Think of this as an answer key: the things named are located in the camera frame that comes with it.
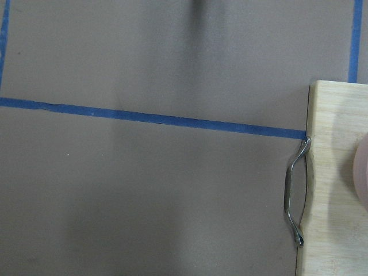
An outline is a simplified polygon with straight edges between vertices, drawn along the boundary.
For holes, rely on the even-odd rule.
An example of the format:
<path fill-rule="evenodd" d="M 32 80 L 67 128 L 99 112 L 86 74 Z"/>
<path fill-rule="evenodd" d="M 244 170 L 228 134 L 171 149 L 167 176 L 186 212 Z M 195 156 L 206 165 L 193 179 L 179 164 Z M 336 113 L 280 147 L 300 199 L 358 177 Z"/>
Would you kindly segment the wooden cutting board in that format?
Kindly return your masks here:
<path fill-rule="evenodd" d="M 309 89 L 304 213 L 296 225 L 297 275 L 366 275 L 367 209 L 353 181 L 367 136 L 367 86 L 318 80 Z"/>

